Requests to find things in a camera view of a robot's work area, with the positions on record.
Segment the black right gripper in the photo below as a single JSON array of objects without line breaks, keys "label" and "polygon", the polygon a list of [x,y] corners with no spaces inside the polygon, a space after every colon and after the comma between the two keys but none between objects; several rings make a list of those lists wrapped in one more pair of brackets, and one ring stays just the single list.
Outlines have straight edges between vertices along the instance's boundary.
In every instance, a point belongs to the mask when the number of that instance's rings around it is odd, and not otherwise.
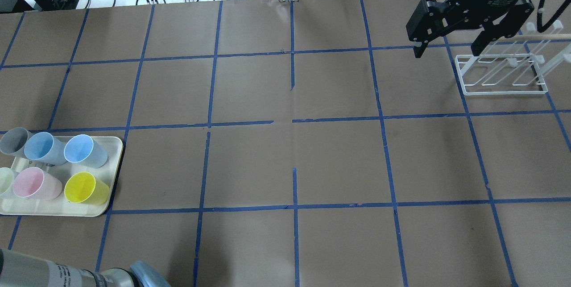
[{"label": "black right gripper", "polygon": [[479,29],[471,44],[472,55],[479,56],[500,37],[513,37],[534,10],[531,0],[420,0],[406,23],[406,34],[414,43],[416,58],[421,58],[429,43],[454,30]]}]

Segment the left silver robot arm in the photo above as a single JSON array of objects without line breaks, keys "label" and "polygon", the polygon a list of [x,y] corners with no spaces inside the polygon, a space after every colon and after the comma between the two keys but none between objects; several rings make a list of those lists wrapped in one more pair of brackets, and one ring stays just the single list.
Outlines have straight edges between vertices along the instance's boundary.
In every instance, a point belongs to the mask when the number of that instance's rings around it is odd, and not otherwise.
[{"label": "left silver robot arm", "polygon": [[153,267],[137,261],[129,269],[97,272],[2,249],[2,287],[169,287]]}]

